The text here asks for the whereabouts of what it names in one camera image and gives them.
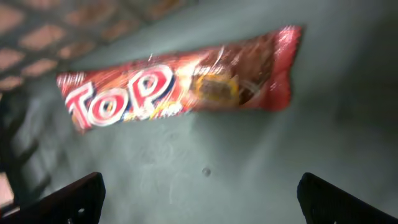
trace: black object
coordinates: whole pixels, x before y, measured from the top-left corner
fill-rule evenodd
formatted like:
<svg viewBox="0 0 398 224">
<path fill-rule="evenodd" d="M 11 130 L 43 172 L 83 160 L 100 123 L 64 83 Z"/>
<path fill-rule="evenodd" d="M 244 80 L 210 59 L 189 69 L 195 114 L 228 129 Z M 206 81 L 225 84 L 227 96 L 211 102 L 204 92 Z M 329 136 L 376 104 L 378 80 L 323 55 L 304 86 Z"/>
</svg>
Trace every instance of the black object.
<svg viewBox="0 0 398 224">
<path fill-rule="evenodd" d="M 308 224 L 398 223 L 398 219 L 311 173 L 303 175 L 297 198 Z"/>
<path fill-rule="evenodd" d="M 0 220 L 9 223 L 95 224 L 105 199 L 102 175 L 94 172 Z"/>
</svg>

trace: red wrapper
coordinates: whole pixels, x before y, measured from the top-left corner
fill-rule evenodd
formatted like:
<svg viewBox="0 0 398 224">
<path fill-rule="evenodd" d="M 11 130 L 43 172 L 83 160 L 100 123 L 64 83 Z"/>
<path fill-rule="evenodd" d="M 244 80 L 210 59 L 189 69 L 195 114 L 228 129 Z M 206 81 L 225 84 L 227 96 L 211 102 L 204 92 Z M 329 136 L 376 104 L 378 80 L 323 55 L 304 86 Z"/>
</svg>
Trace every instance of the red wrapper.
<svg viewBox="0 0 398 224">
<path fill-rule="evenodd" d="M 288 26 L 249 40 L 67 72 L 57 85 L 79 130 L 157 119 L 200 109 L 277 111 L 290 101 L 289 70 L 301 29 Z"/>
</svg>

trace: dark spot on surface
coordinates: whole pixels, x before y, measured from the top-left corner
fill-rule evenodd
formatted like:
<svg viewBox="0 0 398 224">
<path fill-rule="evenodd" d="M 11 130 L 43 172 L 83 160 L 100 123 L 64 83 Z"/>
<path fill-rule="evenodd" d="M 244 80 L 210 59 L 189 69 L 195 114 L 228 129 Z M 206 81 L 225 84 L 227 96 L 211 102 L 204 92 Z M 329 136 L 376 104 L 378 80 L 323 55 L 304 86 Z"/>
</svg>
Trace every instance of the dark spot on surface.
<svg viewBox="0 0 398 224">
<path fill-rule="evenodd" d="M 208 177 L 211 174 L 211 170 L 207 167 L 203 168 L 203 170 L 201 170 L 201 173 L 205 176 Z"/>
</svg>

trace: snack wrapper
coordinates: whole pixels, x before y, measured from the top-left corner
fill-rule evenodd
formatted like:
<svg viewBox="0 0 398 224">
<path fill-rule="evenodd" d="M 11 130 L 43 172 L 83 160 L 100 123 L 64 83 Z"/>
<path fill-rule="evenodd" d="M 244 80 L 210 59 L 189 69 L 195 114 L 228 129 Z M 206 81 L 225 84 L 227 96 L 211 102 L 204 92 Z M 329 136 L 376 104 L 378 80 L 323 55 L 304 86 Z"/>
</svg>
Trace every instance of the snack wrapper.
<svg viewBox="0 0 398 224">
<path fill-rule="evenodd" d="M 80 131 L 120 121 L 191 111 L 289 105 L 289 70 L 301 28 L 217 47 L 134 60 L 113 68 L 57 75 Z"/>
</svg>

